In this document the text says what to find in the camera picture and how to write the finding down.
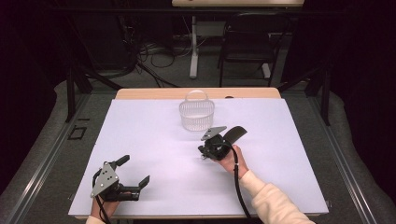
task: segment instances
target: white basket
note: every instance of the white basket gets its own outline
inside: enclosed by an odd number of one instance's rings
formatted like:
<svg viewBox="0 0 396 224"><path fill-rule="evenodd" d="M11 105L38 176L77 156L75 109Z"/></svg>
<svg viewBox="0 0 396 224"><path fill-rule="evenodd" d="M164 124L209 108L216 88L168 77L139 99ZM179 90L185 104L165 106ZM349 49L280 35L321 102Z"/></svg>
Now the white basket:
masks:
<svg viewBox="0 0 396 224"><path fill-rule="evenodd" d="M189 99L194 93L200 93L205 99ZM215 104L207 98L204 91L190 91L179 106L181 123L189 131L204 131L212 126Z"/></svg>

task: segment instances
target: white desk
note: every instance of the white desk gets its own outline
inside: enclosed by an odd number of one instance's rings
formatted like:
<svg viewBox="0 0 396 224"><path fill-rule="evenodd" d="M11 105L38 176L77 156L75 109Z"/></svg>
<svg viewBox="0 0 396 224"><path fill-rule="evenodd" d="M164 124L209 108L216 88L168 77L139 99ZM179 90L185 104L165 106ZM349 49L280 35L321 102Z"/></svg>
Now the white desk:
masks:
<svg viewBox="0 0 396 224"><path fill-rule="evenodd" d="M302 7L304 0L173 0L174 7ZM223 23L217 22L209 27L214 36L222 35ZM197 78L198 73L198 48L197 48L197 20L192 16L191 36L192 36L192 55L190 78ZM268 64L263 68L264 74L269 73Z"/></svg>
<svg viewBox="0 0 396 224"><path fill-rule="evenodd" d="M128 154L131 159L116 170L120 182L136 186L146 175L150 182L140 200L123 202L114 218L244 217L233 177L213 161L200 158L197 148L204 132L188 132L181 126L178 106L190 90L120 91L107 112L70 216L88 216L93 174L104 161ZM214 126L240 125L247 130L237 144L257 176L278 185L308 215L328 213L289 109L276 89L201 90L215 102ZM241 98L222 98L228 95ZM254 216L250 197L242 193Z"/></svg>

